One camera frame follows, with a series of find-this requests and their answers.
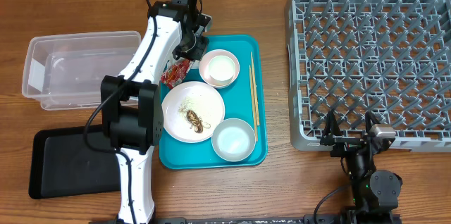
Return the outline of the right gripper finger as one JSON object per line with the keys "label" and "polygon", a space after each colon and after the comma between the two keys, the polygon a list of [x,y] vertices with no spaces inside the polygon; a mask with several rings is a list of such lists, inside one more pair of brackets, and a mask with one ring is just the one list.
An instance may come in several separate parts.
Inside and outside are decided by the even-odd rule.
{"label": "right gripper finger", "polygon": [[322,133],[322,137],[342,136],[342,132],[335,118],[335,111],[330,110],[326,115],[326,125]]}
{"label": "right gripper finger", "polygon": [[379,119],[371,112],[367,111],[365,113],[365,128],[366,128],[366,134],[370,134],[371,128],[376,125],[380,124]]}

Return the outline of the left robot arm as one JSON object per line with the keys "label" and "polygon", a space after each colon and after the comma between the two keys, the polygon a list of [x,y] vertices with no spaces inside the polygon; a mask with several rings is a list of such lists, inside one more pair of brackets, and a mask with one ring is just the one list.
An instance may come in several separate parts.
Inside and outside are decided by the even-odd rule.
{"label": "left robot arm", "polygon": [[132,60],[117,76],[101,82],[104,135],[118,160],[121,207],[117,223],[150,223],[152,155],[163,129],[160,81],[170,61],[198,61],[209,43],[203,32],[211,17],[202,0],[148,3],[147,30]]}

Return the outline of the white cup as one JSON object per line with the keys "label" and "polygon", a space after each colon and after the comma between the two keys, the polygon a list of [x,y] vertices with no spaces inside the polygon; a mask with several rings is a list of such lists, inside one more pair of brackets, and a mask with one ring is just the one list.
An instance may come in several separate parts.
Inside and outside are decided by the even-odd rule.
{"label": "white cup", "polygon": [[215,56],[209,64],[209,76],[215,85],[227,85],[235,74],[235,63],[228,56]]}

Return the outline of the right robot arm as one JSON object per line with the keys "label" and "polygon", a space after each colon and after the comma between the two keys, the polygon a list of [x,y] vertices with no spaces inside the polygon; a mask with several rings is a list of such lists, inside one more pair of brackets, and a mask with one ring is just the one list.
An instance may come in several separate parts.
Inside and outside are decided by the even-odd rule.
{"label": "right robot arm", "polygon": [[[382,124],[376,116],[365,113],[366,131],[360,138],[346,137],[341,133],[334,111],[326,115],[326,126],[320,144],[331,146],[330,156],[339,158],[349,183],[327,194],[316,205],[315,223],[401,223],[392,210],[398,207],[402,178],[389,171],[376,168],[373,157],[390,148],[396,131],[391,125]],[[352,191],[353,205],[343,208],[338,215],[318,214],[321,205],[333,195],[347,188]]]}

